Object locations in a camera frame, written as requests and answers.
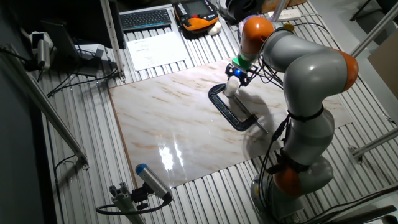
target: white marble board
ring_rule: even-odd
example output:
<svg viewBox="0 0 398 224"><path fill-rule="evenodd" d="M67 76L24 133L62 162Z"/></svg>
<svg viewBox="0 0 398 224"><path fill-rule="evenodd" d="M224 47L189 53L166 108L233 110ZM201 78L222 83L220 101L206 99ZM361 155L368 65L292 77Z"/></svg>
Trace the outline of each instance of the white marble board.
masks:
<svg viewBox="0 0 398 224"><path fill-rule="evenodd" d="M269 137L257 126L239 132L208 98L211 87L225 83L230 60L110 88L109 92L132 172L146 163L168 186L175 187L265 153ZM247 116L219 94L239 116ZM255 78L238 98L272 133L286 117L283 91ZM335 128L352 122L338 96L323 105ZM136 178L138 186L143 184Z"/></svg>

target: clamp handle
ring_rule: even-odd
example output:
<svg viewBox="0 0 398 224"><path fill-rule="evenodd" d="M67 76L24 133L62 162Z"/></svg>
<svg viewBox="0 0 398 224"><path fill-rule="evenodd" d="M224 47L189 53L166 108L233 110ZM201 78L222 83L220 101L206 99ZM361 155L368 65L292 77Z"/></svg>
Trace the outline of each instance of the clamp handle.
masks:
<svg viewBox="0 0 398 224"><path fill-rule="evenodd" d="M225 86L225 84L213 86L209 90L209 99L216 106L218 111L225 117L225 119L232 125L232 127L234 127L234 129L237 131L245 131L257 122L257 116L252 114L248 119L241 122L217 95L225 90Z"/></svg>

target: monitor stand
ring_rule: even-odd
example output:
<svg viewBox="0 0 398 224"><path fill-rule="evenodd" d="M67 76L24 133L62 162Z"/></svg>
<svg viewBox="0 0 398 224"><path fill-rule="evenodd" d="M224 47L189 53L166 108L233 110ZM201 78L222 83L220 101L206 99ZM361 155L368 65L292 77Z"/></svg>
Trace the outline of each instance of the monitor stand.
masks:
<svg viewBox="0 0 398 224"><path fill-rule="evenodd" d="M97 50L95 56L78 52L75 43L70 37L66 23L58 19L42 20L42 25L49 34L51 41L56 46L50 69L62 73L78 73L96 77L102 60L103 50ZM111 68L116 68L116 63L111 62Z"/></svg>

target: keyboard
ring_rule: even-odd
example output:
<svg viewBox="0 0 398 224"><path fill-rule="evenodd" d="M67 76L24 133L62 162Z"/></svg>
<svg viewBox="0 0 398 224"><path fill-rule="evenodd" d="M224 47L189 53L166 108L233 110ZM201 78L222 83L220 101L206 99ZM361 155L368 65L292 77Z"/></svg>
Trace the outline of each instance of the keyboard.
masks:
<svg viewBox="0 0 398 224"><path fill-rule="evenodd" d="M123 31L154 29L172 23L166 9L120 15Z"/></svg>

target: white paper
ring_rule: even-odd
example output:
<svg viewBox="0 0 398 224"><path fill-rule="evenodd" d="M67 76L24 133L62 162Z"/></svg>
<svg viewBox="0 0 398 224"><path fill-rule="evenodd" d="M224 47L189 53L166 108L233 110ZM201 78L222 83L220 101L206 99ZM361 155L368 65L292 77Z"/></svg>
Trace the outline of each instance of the white paper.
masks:
<svg viewBox="0 0 398 224"><path fill-rule="evenodd" d="M188 58L184 44L174 32L133 40L127 43L127 47L136 71L180 62Z"/></svg>

